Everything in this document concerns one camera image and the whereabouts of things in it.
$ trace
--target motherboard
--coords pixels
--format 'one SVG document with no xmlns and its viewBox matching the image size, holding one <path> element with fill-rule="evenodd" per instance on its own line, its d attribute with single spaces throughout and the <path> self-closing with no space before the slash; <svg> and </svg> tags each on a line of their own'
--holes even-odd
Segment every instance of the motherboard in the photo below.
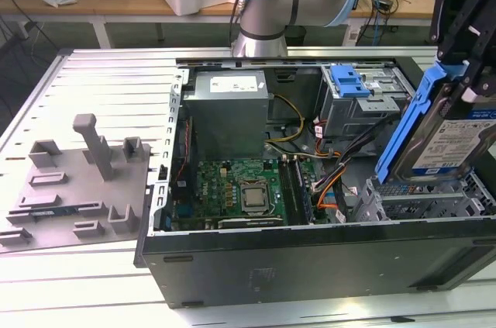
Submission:
<svg viewBox="0 0 496 328">
<path fill-rule="evenodd" d="M 290 164 L 298 165 L 299 173 L 294 177 L 286 172 Z M 293 206 L 304 200 L 316 179 L 314 163 L 309 159 L 200 161 L 197 199 L 176 205 L 175 222 L 191 230 L 200 226 L 204 230 L 287 226 L 298 211 Z M 312 208 L 305 199 L 301 211 L 306 210 L 309 217 Z"/>
</svg>

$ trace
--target floor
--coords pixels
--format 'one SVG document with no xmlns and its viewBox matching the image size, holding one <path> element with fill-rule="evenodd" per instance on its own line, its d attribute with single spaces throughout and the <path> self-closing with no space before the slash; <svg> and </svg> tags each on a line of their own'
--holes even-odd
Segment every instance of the floor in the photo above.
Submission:
<svg viewBox="0 0 496 328">
<path fill-rule="evenodd" d="M 97 48 L 93 28 L 85 23 L 47 23 L 43 31 L 58 47 Z M 114 23 L 109 25 L 116 47 L 226 47 L 226 24 L 164 24 L 165 41 L 157 41 L 154 24 Z M 343 41 L 344 27 L 308 27 L 304 45 L 339 46 Z M 384 33 L 381 46 L 425 45 L 427 27 L 399 27 L 395 33 Z M 32 29 L 30 38 L 0 59 L 0 134 L 20 109 L 31 90 L 43 76 L 45 69 L 57 52 L 42 35 Z M 368 36 L 373 36 L 368 29 Z M 372 39 L 364 37 L 360 45 L 371 45 Z"/>
</svg>

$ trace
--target ram slot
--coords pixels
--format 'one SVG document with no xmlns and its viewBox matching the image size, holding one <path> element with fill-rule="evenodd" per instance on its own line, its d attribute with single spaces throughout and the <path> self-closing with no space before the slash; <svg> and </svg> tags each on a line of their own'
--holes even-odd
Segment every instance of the ram slot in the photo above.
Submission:
<svg viewBox="0 0 496 328">
<path fill-rule="evenodd" d="M 293 193 L 291 174 L 288 163 L 279 161 L 278 165 L 279 179 L 281 180 L 281 193 L 284 199 L 284 208 L 286 209 L 286 217 L 288 225 L 299 225 L 298 207 Z"/>
<path fill-rule="evenodd" d="M 298 161 L 292 160 L 289 162 L 289 171 L 291 177 L 291 189 L 294 196 L 294 206 L 298 215 L 298 224 L 308 225 L 307 215 L 305 213 L 305 204 L 303 201 L 302 190 L 305 190 L 305 181 L 298 171 Z"/>
<path fill-rule="evenodd" d="M 298 194 L 301 198 L 301 204 L 303 212 L 305 213 L 306 224 L 309 224 L 310 222 L 313 222 L 312 202 L 308 197 L 307 188 L 305 187 L 305 179 L 303 177 L 303 169 L 298 159 L 294 160 L 294 166 L 298 175 Z"/>
</svg>

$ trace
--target cpu socket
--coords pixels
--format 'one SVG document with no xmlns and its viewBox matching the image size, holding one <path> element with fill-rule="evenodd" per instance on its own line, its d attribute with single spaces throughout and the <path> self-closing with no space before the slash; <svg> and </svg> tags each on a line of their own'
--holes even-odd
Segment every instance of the cpu socket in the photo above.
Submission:
<svg viewBox="0 0 496 328">
<path fill-rule="evenodd" d="M 250 216 L 262 216 L 269 210 L 267 183 L 244 183 L 241 189 L 241 209 Z"/>
</svg>

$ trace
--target green circuit board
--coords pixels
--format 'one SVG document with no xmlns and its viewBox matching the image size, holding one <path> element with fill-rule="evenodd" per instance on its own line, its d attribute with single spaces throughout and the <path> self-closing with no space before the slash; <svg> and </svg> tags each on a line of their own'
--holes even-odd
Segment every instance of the green circuit board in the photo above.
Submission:
<svg viewBox="0 0 496 328">
<path fill-rule="evenodd" d="M 301 162 L 303 176 L 310 185 L 315 181 L 313 163 Z M 194 217 L 247 217 L 241 190 L 244 185 L 266 185 L 269 211 L 287 224 L 277 160 L 201 161 L 198 164 L 198 196 Z"/>
</svg>

